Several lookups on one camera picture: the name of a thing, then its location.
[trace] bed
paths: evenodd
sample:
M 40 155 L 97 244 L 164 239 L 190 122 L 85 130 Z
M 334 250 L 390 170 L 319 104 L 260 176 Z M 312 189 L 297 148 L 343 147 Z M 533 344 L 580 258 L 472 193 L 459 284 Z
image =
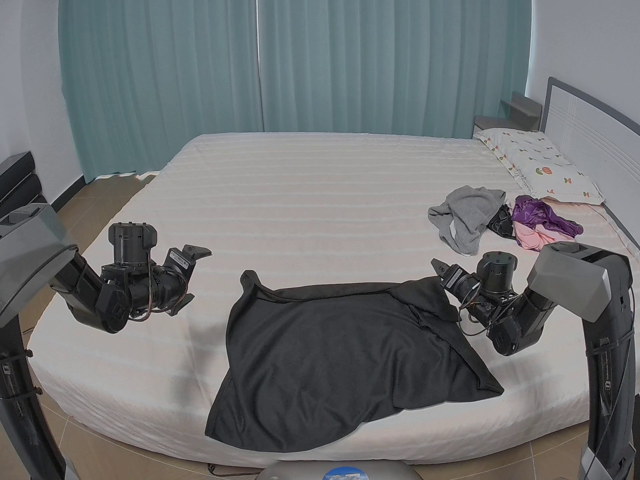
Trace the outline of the bed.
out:
M 573 149 L 591 143 L 580 144 L 580 133 L 572 132 L 566 116 L 575 102 L 567 106 L 566 91 L 556 89 L 547 98 L 547 133 L 570 137 L 563 141 L 563 153 L 571 159 Z M 581 120 L 593 124 L 589 115 L 595 110 Z M 615 126 L 596 124 L 600 134 Z M 597 175 L 592 179 L 600 183 Z M 635 183 L 637 190 L 640 177 Z M 229 309 L 242 293 L 239 276 L 245 269 L 256 270 L 272 288 L 401 282 L 431 275 L 433 257 L 472 271 L 479 256 L 453 252 L 426 217 L 429 206 L 464 184 L 503 189 L 511 200 L 522 193 L 477 140 L 318 133 L 199 136 L 115 217 L 156 227 L 156 260 L 169 247 L 185 243 L 212 250 L 192 277 L 196 299 L 176 317 L 156 315 L 108 335 L 77 324 L 64 301 L 55 297 L 29 342 L 31 365 L 64 411 L 101 434 L 178 458 L 225 465 L 456 461 L 587 420 L 581 322 L 558 308 L 539 343 L 515 356 L 498 355 L 484 335 L 470 338 L 505 388 L 500 397 L 404 411 L 363 424 L 340 441 L 293 454 L 235 449 L 204 436 L 228 369 L 225 327 Z M 634 236 L 629 215 L 622 213 L 620 220 L 617 197 L 611 203 L 609 212 L 587 205 L 552 206 L 584 226 L 580 241 L 630 256 L 634 277 L 640 278 L 640 253 L 628 236 Z M 489 250 L 518 256 L 514 288 L 523 290 L 537 253 L 487 231 L 479 254 Z M 112 254 L 106 230 L 85 252 L 94 266 L 110 262 Z

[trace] floor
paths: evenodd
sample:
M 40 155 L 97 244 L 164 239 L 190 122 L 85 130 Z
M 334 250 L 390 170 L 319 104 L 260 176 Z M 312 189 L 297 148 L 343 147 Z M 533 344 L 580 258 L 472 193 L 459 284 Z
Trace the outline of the floor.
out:
M 85 186 L 58 213 L 77 240 L 80 251 L 88 247 L 127 201 L 153 180 L 136 176 L 98 179 Z M 25 342 L 53 297 L 42 290 L 20 315 Z M 174 459 L 120 443 L 84 427 L 46 394 L 40 397 L 44 414 L 62 452 L 71 457 L 81 480 L 199 480 L 212 478 L 207 465 Z M 587 424 L 555 432 L 530 443 L 478 459 L 438 465 L 415 466 L 425 480 L 554 480 L 577 478 L 580 449 Z M 0 428 L 0 480 L 27 480 L 25 469 Z M 220 478 L 255 478 L 256 470 L 222 468 Z

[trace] white headboard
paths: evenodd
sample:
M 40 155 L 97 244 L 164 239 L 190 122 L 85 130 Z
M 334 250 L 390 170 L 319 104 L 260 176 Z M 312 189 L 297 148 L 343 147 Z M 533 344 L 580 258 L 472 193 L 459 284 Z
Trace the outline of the white headboard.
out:
M 597 185 L 607 212 L 638 245 L 640 125 L 550 77 L 540 130 Z

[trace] black garment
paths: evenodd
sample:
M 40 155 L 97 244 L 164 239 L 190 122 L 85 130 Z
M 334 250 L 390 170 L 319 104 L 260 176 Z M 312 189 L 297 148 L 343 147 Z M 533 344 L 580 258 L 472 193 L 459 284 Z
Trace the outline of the black garment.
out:
M 402 409 L 504 390 L 464 338 L 439 278 L 269 290 L 253 271 L 227 325 L 229 372 L 205 434 L 297 452 Z
M 516 240 L 513 235 L 513 220 L 511 220 L 511 211 L 506 204 L 500 206 L 500 209 L 492 217 L 487 224 L 487 228 L 491 229 L 496 235 L 502 238 Z

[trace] pillowcase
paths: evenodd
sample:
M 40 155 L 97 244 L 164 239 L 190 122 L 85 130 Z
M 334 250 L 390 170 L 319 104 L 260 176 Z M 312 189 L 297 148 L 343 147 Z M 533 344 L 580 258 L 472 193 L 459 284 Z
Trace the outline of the pillowcase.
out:
M 482 140 L 507 167 L 526 194 L 563 203 L 604 202 L 596 185 L 567 161 L 544 133 L 489 128 L 476 132 L 474 137 Z

